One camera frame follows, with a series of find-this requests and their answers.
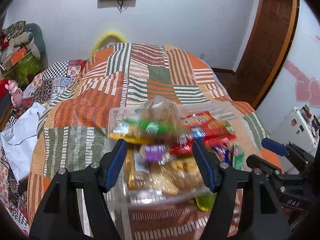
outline door frame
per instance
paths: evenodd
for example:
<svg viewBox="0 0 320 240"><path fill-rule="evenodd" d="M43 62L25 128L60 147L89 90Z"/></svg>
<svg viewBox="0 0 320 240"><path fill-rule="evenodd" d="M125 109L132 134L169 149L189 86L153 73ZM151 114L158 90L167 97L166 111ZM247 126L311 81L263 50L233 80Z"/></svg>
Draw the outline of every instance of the door frame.
<svg viewBox="0 0 320 240"><path fill-rule="evenodd" d="M261 8L262 8L262 3L263 0L259 0L259 5L258 5L258 9L257 9L257 15L253 24L253 28L250 34L250 38L248 40L247 46L245 48L245 51L243 53L243 56L241 58L241 61L239 63L239 66L236 70L235 76L238 77L239 73L240 73L240 69L242 67L242 64L244 62L245 57L247 56L248 52L249 52L249 47L252 43L252 40L254 38L254 34L256 31L256 27L258 24L258 20L260 17L260 13L261 13ZM252 108L254 108L255 110L257 109L257 107L261 104L261 102L263 101L263 99L265 98L265 96L267 95L267 93L269 92L270 88L272 87L274 81L276 80L286 58L287 55L289 53L291 44L292 44L292 40L294 37L294 33L296 30L296 26L297 26L297 21L298 21L298 15L299 15L299 4L300 4L300 0L292 0L292 9L291 9L291 16L290 16L290 22L289 22L289 27L288 27L288 31L286 34L286 37L284 39L284 43L282 45L280 54L278 56L278 59L275 63L275 65L272 68L272 71L267 79L267 81L265 82L265 84L263 85L262 89L260 90L258 96L255 98L255 100L253 101L253 103L251 104Z"/></svg>

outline snack package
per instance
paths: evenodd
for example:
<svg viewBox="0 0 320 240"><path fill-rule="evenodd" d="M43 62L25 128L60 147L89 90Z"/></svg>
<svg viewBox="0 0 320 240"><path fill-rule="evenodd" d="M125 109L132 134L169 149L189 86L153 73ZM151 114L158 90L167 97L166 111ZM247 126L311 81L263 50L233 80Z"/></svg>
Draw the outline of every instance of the snack package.
<svg viewBox="0 0 320 240"><path fill-rule="evenodd" d="M164 174L161 166L157 164L149 165L149 172L151 178L151 188L154 190L161 190L163 195L177 195L181 193L179 188Z"/></svg>
<svg viewBox="0 0 320 240"><path fill-rule="evenodd" d="M133 144L174 143L185 132L176 104L161 96L155 96L134 112L117 124L108 138Z"/></svg>
<svg viewBox="0 0 320 240"><path fill-rule="evenodd" d="M128 117L125 122L136 125L144 136L167 142L175 141L177 136L183 133L179 112L174 102L155 96L139 110L139 119Z"/></svg>
<svg viewBox="0 0 320 240"><path fill-rule="evenodd" d="M244 166L244 152L237 144L234 145L232 166L237 170L242 170Z"/></svg>
<svg viewBox="0 0 320 240"><path fill-rule="evenodd" d="M170 179L182 192L203 185L203 180L192 155L167 163L160 167L164 177Z"/></svg>
<svg viewBox="0 0 320 240"><path fill-rule="evenodd" d="M141 145L140 154L144 156L147 163L164 165L173 160L168 147L163 144L159 145Z"/></svg>
<svg viewBox="0 0 320 240"><path fill-rule="evenodd" d="M206 146L222 144L236 138L230 124L214 119L209 111L184 116L181 121L189 132L178 138L178 143L170 149L171 154L191 154L192 142L197 138Z"/></svg>
<svg viewBox="0 0 320 240"><path fill-rule="evenodd" d="M111 133L108 134L108 138L118 140L124 139L127 143L133 144L152 144L154 140L148 136L142 135L139 128L126 120L119 123Z"/></svg>
<svg viewBox="0 0 320 240"><path fill-rule="evenodd" d="M148 165L139 149L130 147L125 159L124 176L128 190L150 188L151 180Z"/></svg>
<svg viewBox="0 0 320 240"><path fill-rule="evenodd" d="M231 151L224 145L215 145L211 147L214 150L214 153L218 157L220 162L226 162L231 164L232 156Z"/></svg>

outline pink toy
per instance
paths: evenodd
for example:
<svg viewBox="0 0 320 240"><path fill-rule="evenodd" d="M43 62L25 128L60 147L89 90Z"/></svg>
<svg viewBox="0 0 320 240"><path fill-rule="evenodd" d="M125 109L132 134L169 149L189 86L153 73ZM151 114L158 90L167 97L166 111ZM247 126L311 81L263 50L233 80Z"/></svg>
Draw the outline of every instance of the pink toy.
<svg viewBox="0 0 320 240"><path fill-rule="evenodd" d="M21 109L22 95L23 92L18 88L18 83L15 80L9 80L9 84L4 85L4 87L9 91L11 95L11 102L13 107Z"/></svg>

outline white wall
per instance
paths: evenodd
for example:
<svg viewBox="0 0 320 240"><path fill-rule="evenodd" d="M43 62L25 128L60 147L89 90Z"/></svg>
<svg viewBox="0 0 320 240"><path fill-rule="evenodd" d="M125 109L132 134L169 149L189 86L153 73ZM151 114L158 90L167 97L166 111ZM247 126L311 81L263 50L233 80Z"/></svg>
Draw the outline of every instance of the white wall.
<svg viewBox="0 0 320 240"><path fill-rule="evenodd" d="M106 31L128 42L174 44L211 66L232 69L254 0L129 0L120 14L116 0L14 0L5 25L37 23L49 65L86 59Z"/></svg>
<svg viewBox="0 0 320 240"><path fill-rule="evenodd" d="M287 56L309 79L320 80L320 42L314 40L320 35L320 24L304 0L300 0L300 12L296 32ZM297 79L282 68L274 85L257 109L257 115L271 133L294 107L306 103L297 102L295 83ZM310 108L311 113L320 116L320 108Z"/></svg>

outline heart sticker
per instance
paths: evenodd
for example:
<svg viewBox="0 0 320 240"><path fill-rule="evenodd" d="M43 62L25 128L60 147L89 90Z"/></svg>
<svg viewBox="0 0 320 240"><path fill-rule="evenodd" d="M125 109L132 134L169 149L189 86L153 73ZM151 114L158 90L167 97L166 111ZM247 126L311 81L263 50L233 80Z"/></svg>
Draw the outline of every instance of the heart sticker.
<svg viewBox="0 0 320 240"><path fill-rule="evenodd" d="M296 90L296 100L297 102L309 102L311 99L311 89L308 86L309 84L306 84L302 80L297 80L295 85Z"/></svg>
<svg viewBox="0 0 320 240"><path fill-rule="evenodd" d="M311 107L320 107L320 82L316 78L311 78L309 88L311 90Z"/></svg>

